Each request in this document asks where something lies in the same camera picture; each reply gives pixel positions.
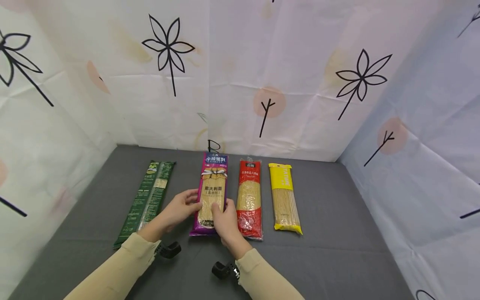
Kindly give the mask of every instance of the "black clip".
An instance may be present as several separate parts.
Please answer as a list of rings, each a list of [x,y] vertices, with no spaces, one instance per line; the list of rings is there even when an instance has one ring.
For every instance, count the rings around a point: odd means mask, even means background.
[[[163,244],[160,243],[155,249],[155,256],[159,254],[161,257],[172,259],[180,252],[181,246],[178,242],[173,242],[169,246],[163,246]]]
[[[216,262],[212,267],[212,273],[218,279],[225,279],[230,274],[234,274],[235,278],[238,280],[240,278],[240,270],[237,268],[237,265],[234,263],[228,263],[223,265],[221,262]]]

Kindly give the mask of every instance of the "purple pasta package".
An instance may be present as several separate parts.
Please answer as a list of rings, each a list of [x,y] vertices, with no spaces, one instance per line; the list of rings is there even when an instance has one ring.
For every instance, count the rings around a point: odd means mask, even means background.
[[[198,188],[198,201],[204,205],[195,213],[195,222],[190,236],[215,235],[213,224],[212,203],[218,203],[221,210],[225,209],[227,200],[227,170],[228,156],[207,152],[204,154],[202,175]]]

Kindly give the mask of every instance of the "beige sleeve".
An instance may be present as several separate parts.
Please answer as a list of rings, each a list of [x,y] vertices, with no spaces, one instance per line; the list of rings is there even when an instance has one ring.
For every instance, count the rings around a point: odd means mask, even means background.
[[[109,259],[85,278],[65,300],[123,300],[154,260],[160,241],[150,243],[133,233]]]
[[[235,263],[240,269],[239,284],[253,300],[304,299],[256,249],[248,251]]]

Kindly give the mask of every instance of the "left hand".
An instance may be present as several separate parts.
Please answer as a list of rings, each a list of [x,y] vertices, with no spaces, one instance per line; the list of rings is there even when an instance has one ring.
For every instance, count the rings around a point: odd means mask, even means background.
[[[186,190],[173,197],[165,209],[148,223],[138,234],[147,241],[156,242],[166,232],[202,208],[197,202],[198,189]]]

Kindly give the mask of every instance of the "hand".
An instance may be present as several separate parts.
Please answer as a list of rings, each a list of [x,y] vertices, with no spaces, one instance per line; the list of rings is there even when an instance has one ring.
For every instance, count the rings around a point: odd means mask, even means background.
[[[173,197],[172,201],[138,234],[147,241],[156,242],[181,221],[202,208],[197,202],[198,189],[186,190]]]
[[[212,204],[213,224],[222,244],[236,260],[242,258],[252,246],[241,235],[237,223],[237,210],[232,199],[227,199],[226,209],[220,211],[217,203]]]

